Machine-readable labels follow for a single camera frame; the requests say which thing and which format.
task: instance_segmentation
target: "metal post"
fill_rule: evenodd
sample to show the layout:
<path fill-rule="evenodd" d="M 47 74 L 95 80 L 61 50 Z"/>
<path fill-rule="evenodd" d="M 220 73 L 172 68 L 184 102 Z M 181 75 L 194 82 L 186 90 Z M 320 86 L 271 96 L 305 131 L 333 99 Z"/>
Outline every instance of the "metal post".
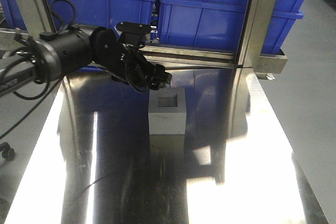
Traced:
<path fill-rule="evenodd" d="M 55 32 L 47 0 L 16 0 L 28 33 L 35 38 L 43 31 Z"/>
<path fill-rule="evenodd" d="M 256 67 L 264 44 L 276 0 L 249 0 L 236 63 Z"/>
<path fill-rule="evenodd" d="M 22 44 L 14 40 L 15 34 L 21 34 L 25 38 L 28 38 L 26 31 L 0 28 L 0 50 L 11 51 L 22 46 Z"/>

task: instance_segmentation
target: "wire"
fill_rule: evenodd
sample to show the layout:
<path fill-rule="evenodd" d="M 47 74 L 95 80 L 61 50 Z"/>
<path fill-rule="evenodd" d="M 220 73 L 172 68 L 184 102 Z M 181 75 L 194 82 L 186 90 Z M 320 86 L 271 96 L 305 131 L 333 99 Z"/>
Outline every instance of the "wire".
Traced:
<path fill-rule="evenodd" d="M 133 48 L 133 49 L 141 49 L 141 48 L 144 48 L 146 46 L 145 42 L 143 42 L 143 41 L 140 41 L 139 44 L 140 44 L 139 46 L 128 45 L 128 47 Z"/>
<path fill-rule="evenodd" d="M 139 77 L 140 77 L 141 81 L 142 81 L 143 84 L 144 84 L 144 89 L 143 89 L 143 90 L 139 89 L 139 88 L 134 84 L 134 82 L 131 80 L 131 78 L 129 78 L 129 68 L 128 68 L 128 60 L 127 60 L 127 57 L 124 57 L 122 60 L 125 62 L 125 77 L 126 77 L 126 81 L 131 85 L 131 87 L 132 87 L 136 92 L 138 92 L 138 93 L 140 93 L 140 94 L 144 94 L 144 93 L 146 93 L 146 92 L 148 91 L 148 85 L 147 85 L 145 76 L 143 75 L 140 66 L 139 66 L 138 64 L 136 64 L 136 66 L 135 66 L 135 70 L 136 70 L 136 72 L 138 72 Z"/>
<path fill-rule="evenodd" d="M 59 79 L 57 82 L 52 85 L 52 87 L 49 89 L 47 93 L 19 120 L 17 121 L 12 127 L 10 127 L 4 134 L 0 136 L 0 139 L 3 139 L 5 136 L 7 136 L 13 129 L 18 127 L 24 119 L 26 119 L 46 98 L 47 96 L 52 92 L 52 90 L 61 82 L 62 78 Z"/>
<path fill-rule="evenodd" d="M 101 180 L 103 180 L 103 179 L 105 179 L 105 178 L 107 178 L 107 177 L 110 177 L 110 176 L 112 176 L 112 175 L 118 174 L 118 173 L 120 173 L 120 172 L 109 173 L 109 174 L 107 174 L 107 175 L 105 175 L 105 176 L 102 176 L 102 177 L 96 179 L 96 180 L 95 180 L 94 182 L 92 182 L 90 185 L 86 186 L 86 187 L 85 187 L 85 188 L 84 188 L 84 189 L 77 195 L 77 197 L 74 198 L 74 200 L 72 201 L 72 203 L 74 203 L 76 200 L 78 200 L 78 198 L 79 198 L 83 193 L 85 193 L 85 191 L 86 191 L 87 189 L 89 189 L 92 185 L 94 185 L 95 183 L 97 183 L 97 182 L 99 182 L 99 181 L 101 181 Z"/>
<path fill-rule="evenodd" d="M 20 48 L 17 48 L 15 49 L 14 51 L 10 52 L 9 53 L 9 56 L 13 56 L 14 54 L 16 54 L 17 52 L 23 50 L 23 49 L 26 49 L 27 47 L 20 47 Z M 22 56 L 22 58 L 16 60 L 16 61 L 13 61 L 11 64 L 9 64 L 7 66 L 7 68 L 2 72 L 0 73 L 0 82 L 2 82 L 2 80 L 5 78 L 5 75 L 13 68 L 15 67 L 16 65 L 20 64 L 21 62 L 24 62 L 26 61 L 27 58 Z"/>
<path fill-rule="evenodd" d="M 46 82 L 46 85 L 45 85 L 43 91 L 40 94 L 38 94 L 34 97 L 27 97 L 27 96 L 24 96 L 24 95 L 16 92 L 16 91 L 13 92 L 14 95 L 16 95 L 17 97 L 19 97 L 23 100 L 26 100 L 26 101 L 32 101 L 32 100 L 36 100 L 36 99 L 41 98 L 48 91 L 48 88 L 49 88 L 50 82 L 51 82 L 50 69 L 49 69 L 48 64 L 45 64 L 46 59 L 44 58 L 43 55 L 36 55 L 36 59 L 39 61 L 40 66 L 44 67 L 45 75 L 47 76 L 47 82 Z"/>
<path fill-rule="evenodd" d="M 57 2 L 65 2 L 65 3 L 69 4 L 70 7 L 72 8 L 72 11 L 74 12 L 71 20 L 69 21 L 69 23 L 67 25 L 64 24 L 63 18 L 61 16 L 59 16 L 53 9 L 53 5 Z M 50 3 L 50 11 L 51 11 L 51 14 L 60 22 L 60 28 L 56 32 L 56 34 L 59 34 L 61 31 L 64 31 L 67 28 L 68 25 L 71 25 L 75 21 L 75 18 L 77 16 L 77 10 L 76 10 L 75 6 L 73 5 L 72 2 L 70 2 L 68 0 L 53 0 Z"/>

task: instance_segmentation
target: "square hole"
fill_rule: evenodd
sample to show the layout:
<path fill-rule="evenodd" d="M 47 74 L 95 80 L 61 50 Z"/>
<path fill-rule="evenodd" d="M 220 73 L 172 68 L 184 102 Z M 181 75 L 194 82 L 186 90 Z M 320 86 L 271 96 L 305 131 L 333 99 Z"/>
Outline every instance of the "square hole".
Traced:
<path fill-rule="evenodd" d="M 158 98 L 159 107 L 177 107 L 177 93 L 165 94 Z"/>

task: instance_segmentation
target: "gray floor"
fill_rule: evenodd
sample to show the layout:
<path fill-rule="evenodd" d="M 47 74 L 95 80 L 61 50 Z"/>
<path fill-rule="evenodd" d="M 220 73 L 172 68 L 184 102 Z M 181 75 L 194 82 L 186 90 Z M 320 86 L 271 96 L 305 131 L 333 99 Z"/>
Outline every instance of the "gray floor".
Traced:
<path fill-rule="evenodd" d="M 305 0 L 283 51 L 289 61 L 261 85 L 330 224 L 336 223 L 336 1 Z"/>
<path fill-rule="evenodd" d="M 29 84 L 20 91 L 24 95 L 36 95 L 41 91 L 36 84 Z M 7 141 L 15 149 L 15 159 L 6 161 L 0 158 L 0 198 L 11 203 L 26 169 L 30 156 L 34 150 L 45 119 L 53 103 L 55 94 L 47 99 L 15 130 L 9 133 L 0 143 Z M 36 101 L 24 101 L 13 94 L 5 95 L 0 99 L 0 134 L 7 131 Z"/>

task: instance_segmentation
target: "caster wheel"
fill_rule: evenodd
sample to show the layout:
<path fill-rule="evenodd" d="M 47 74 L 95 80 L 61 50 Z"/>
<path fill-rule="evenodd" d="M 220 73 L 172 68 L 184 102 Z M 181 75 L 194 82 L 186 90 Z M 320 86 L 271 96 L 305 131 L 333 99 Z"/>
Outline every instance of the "caster wheel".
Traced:
<path fill-rule="evenodd" d="M 13 148 L 9 148 L 2 151 L 2 157 L 8 161 L 12 161 L 15 157 L 15 152 Z"/>

